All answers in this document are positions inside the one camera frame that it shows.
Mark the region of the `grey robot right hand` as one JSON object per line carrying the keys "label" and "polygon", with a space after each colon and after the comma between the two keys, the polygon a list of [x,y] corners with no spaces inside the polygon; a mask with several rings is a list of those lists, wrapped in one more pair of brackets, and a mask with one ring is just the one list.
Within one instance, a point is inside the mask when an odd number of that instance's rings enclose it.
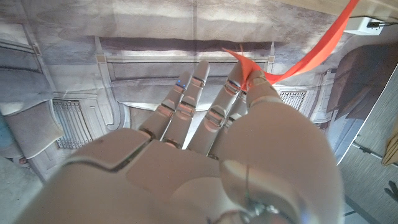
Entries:
{"label": "grey robot right hand", "polygon": [[120,129],[72,154],[17,223],[343,223],[341,174],[327,138],[243,67],[248,112],[208,144]]}

